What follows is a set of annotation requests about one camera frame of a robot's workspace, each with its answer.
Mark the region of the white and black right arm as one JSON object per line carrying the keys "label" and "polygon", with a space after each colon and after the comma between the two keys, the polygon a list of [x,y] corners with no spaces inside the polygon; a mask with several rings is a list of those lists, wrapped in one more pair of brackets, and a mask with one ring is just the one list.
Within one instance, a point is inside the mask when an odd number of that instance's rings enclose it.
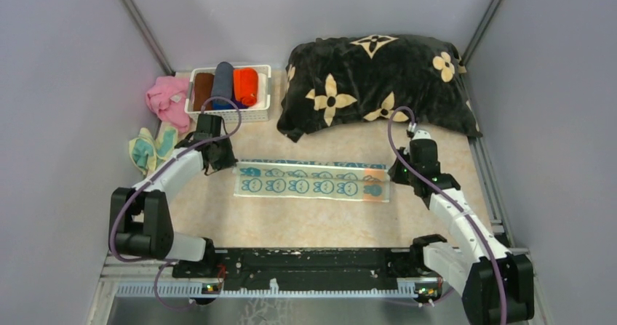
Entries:
{"label": "white and black right arm", "polygon": [[442,172],[437,143],[418,132],[397,150],[392,182],[409,185],[458,243],[439,235],[413,240],[410,267],[419,276],[439,274],[461,296],[470,324],[510,324],[535,315],[533,264],[514,254],[479,220],[451,174]]}

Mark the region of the pink towel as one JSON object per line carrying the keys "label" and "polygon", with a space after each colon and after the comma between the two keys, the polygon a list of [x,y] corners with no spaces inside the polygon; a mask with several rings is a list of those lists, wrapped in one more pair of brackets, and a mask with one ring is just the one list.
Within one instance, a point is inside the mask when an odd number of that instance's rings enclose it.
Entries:
{"label": "pink towel", "polygon": [[175,76],[160,76],[146,92],[146,105],[161,121],[165,121],[180,133],[187,132],[191,119],[184,108],[189,80]]}

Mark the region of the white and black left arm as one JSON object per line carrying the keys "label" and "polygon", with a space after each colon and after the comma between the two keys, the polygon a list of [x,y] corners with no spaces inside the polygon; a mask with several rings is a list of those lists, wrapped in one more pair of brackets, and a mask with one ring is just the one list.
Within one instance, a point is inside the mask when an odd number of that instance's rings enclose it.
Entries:
{"label": "white and black left arm", "polygon": [[217,270],[212,240],[175,232],[169,205],[195,176],[236,165],[230,136],[222,117],[202,114],[195,131],[175,146],[153,174],[112,193],[108,246],[115,258],[188,261],[201,277]]}

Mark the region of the purple rolled towel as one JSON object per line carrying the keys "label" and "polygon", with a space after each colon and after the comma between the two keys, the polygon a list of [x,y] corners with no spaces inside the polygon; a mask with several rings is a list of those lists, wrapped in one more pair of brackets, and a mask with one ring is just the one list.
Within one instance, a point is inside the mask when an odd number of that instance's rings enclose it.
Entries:
{"label": "purple rolled towel", "polygon": [[245,104],[243,104],[240,101],[238,101],[235,97],[232,97],[231,101],[240,110],[248,109],[248,107]]}

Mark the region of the brown rolled towel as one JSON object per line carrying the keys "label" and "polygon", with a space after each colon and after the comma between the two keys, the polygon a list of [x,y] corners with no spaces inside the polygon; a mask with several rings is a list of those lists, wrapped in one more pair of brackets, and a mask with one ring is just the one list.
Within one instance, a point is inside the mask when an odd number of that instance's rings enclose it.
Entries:
{"label": "brown rolled towel", "polygon": [[200,112],[202,109],[205,111],[211,110],[211,103],[202,106],[211,97],[212,86],[214,82],[214,75],[212,73],[198,73],[194,79],[194,111]]}

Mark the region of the patterned teal yellow towel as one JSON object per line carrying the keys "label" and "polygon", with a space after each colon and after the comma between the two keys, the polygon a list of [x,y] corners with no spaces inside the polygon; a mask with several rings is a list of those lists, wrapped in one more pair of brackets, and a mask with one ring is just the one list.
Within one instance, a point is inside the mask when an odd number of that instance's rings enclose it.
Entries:
{"label": "patterned teal yellow towel", "polygon": [[238,197],[390,201],[390,177],[384,164],[243,159],[234,174]]}

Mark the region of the small teal yellow towel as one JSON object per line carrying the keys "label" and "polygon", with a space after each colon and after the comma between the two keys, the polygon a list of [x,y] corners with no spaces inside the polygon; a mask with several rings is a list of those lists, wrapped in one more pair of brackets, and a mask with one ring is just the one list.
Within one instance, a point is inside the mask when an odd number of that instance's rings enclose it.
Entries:
{"label": "small teal yellow towel", "polygon": [[163,164],[178,142],[178,131],[174,127],[164,127],[157,137],[142,127],[137,137],[128,143],[128,154],[132,164],[147,176]]}

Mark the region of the white rolled towel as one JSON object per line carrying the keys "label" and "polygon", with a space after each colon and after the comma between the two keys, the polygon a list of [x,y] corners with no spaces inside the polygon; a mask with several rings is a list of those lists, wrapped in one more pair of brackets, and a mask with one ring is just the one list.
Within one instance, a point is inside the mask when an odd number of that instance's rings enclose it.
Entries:
{"label": "white rolled towel", "polygon": [[264,73],[258,73],[257,102],[254,104],[254,108],[261,109],[266,107],[267,83],[268,76]]}

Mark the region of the black floral pillow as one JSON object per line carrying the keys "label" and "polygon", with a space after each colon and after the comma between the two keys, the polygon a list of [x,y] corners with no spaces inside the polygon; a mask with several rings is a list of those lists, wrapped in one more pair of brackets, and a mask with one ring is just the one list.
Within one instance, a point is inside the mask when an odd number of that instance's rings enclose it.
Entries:
{"label": "black floral pillow", "polygon": [[315,39],[289,56],[278,131],[293,142],[322,129],[415,119],[481,137],[450,42],[412,34]]}

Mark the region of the blue rolled towel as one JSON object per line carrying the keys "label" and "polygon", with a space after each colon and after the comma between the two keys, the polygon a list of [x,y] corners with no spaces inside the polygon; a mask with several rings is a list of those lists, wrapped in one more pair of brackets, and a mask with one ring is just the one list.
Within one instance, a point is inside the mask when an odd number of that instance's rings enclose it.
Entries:
{"label": "blue rolled towel", "polygon": [[224,111],[224,110],[233,110],[234,106],[230,103],[226,103],[225,101],[223,102],[213,102],[212,103],[212,109],[214,111]]}

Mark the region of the aluminium frame rail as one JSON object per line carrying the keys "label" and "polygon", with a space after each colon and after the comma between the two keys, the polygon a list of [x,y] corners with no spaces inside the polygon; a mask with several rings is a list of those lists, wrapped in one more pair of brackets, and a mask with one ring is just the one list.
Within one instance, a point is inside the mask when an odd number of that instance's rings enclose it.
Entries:
{"label": "aluminium frame rail", "polygon": [[88,324],[467,324],[443,280],[434,295],[395,292],[229,292],[213,278],[175,278],[161,261],[104,262]]}

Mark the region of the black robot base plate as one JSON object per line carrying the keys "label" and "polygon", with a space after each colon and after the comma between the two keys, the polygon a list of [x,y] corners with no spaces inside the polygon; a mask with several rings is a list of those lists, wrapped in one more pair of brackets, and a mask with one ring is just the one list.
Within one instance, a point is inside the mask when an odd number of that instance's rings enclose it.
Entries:
{"label": "black robot base plate", "polygon": [[443,280],[408,248],[226,248],[203,262],[179,262],[175,278],[213,278],[224,291],[395,292],[434,295]]}

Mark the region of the grey rolled towel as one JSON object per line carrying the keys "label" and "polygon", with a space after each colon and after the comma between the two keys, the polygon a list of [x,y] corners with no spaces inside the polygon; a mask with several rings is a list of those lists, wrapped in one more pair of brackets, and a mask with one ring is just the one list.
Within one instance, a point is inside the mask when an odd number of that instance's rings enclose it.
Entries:
{"label": "grey rolled towel", "polygon": [[233,65],[228,62],[221,62],[217,65],[212,86],[211,97],[214,97],[212,103],[231,101],[234,96],[233,71]]}

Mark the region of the white plastic basket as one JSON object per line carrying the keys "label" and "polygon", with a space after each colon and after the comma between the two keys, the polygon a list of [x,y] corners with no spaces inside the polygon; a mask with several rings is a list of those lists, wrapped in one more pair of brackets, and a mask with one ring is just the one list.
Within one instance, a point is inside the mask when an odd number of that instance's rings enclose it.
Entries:
{"label": "white plastic basket", "polygon": [[[257,73],[264,73],[268,76],[267,83],[267,99],[266,99],[266,107],[257,109],[249,107],[248,109],[240,110],[240,115],[242,116],[243,122],[257,122],[257,121],[268,121],[269,120],[269,111],[272,104],[272,69],[270,65],[267,64],[258,64],[258,65],[235,65],[235,68],[253,68],[257,71]],[[193,103],[194,103],[194,79],[196,74],[198,73],[214,73],[215,67],[210,68],[195,68],[189,75],[189,83],[187,90],[187,97],[185,101],[184,111],[191,118],[192,121],[197,122],[197,119],[200,115],[200,112],[194,111]]]}

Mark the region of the orange towel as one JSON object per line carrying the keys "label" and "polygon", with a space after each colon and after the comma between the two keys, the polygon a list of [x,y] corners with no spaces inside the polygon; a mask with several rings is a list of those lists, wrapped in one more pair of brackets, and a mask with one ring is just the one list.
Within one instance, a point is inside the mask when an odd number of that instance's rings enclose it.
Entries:
{"label": "orange towel", "polygon": [[254,106],[258,101],[258,73],[253,68],[236,68],[233,71],[234,97],[244,106]]}

